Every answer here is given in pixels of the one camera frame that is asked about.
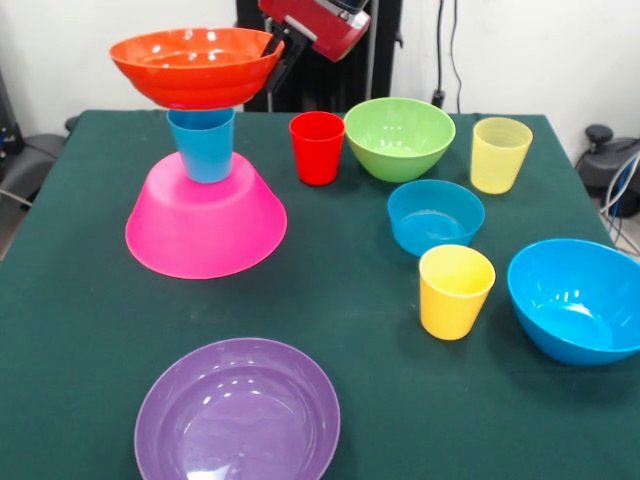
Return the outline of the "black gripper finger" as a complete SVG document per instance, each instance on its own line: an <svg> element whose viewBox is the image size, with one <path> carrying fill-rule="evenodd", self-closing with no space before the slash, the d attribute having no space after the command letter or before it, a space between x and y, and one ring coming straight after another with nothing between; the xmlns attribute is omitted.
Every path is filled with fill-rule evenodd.
<svg viewBox="0 0 640 480"><path fill-rule="evenodd" d="M285 37L281 43L284 44L282 54L264 85L264 90L268 93L278 91L285 77L289 74L307 46L307 38Z"/></svg>
<svg viewBox="0 0 640 480"><path fill-rule="evenodd" d="M278 45L283 41L286 35L287 35L287 31L285 28L283 27L274 28L271 31L271 37L268 43L265 45L261 53L261 57L266 57L273 54L276 51Z"/></svg>

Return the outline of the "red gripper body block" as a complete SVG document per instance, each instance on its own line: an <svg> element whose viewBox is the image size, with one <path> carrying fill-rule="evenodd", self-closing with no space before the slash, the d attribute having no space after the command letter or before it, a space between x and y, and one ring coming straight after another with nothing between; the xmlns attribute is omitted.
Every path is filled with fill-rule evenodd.
<svg viewBox="0 0 640 480"><path fill-rule="evenodd" d="M371 17L367 1L260 0L258 8L286 36L301 34L325 58L337 62L366 33Z"/></svg>

